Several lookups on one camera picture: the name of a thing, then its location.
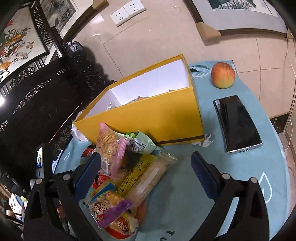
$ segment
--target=small screen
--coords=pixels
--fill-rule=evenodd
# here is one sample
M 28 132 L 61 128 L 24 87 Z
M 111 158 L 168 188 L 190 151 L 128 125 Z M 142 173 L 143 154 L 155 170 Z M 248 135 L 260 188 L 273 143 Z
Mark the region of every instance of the small screen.
M 40 147 L 37 151 L 37 160 L 36 160 L 36 168 L 42 167 L 42 147 Z

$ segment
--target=yellow box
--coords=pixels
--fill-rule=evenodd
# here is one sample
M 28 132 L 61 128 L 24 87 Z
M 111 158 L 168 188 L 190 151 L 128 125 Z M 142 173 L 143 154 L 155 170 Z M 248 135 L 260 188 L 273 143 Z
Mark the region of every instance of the yellow box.
M 130 103 L 138 96 L 148 98 Z M 116 108 L 106 111 L 110 103 Z M 184 56 L 162 61 L 111 84 L 74 124 L 96 143 L 100 122 L 120 133 L 140 130 L 158 145 L 204 140 L 195 85 Z

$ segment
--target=picture frame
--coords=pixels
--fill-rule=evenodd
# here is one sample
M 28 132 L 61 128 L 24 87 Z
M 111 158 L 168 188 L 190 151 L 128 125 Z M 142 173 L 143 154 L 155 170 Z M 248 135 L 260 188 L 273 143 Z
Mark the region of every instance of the picture frame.
M 44 26 L 40 9 L 34 3 L 31 1 L 22 5 L 1 35 L 0 84 L 7 83 L 29 65 L 50 53 L 47 45 L 53 39 Z
M 60 36 L 64 39 L 85 22 L 85 20 L 95 11 L 92 8 L 93 0 L 39 0 L 44 15 L 50 27 L 55 26 Z M 56 48 L 49 46 L 50 54 L 44 59 L 48 64 Z
M 266 0 L 183 1 L 203 40 L 258 32 L 287 35 L 285 22 Z

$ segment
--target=electrical socket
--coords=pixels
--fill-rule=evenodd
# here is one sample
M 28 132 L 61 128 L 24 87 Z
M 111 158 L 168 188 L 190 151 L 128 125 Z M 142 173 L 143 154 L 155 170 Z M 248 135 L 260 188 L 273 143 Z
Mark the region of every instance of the electrical socket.
M 121 24 L 123 24 L 131 18 L 128 12 L 123 7 L 118 9 L 116 12 L 112 13 L 110 17 L 117 27 L 119 27 Z
M 124 5 L 123 7 L 131 16 L 131 18 L 146 10 L 146 8 L 144 7 L 144 5 L 141 3 L 140 0 L 132 0 L 126 5 Z

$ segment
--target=apple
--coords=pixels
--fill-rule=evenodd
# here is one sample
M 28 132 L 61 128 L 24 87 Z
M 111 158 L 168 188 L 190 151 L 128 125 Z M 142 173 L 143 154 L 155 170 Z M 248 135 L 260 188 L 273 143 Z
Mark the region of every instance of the apple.
M 217 62 L 212 68 L 212 83 L 219 89 L 226 89 L 233 85 L 235 72 L 233 68 L 223 62 Z

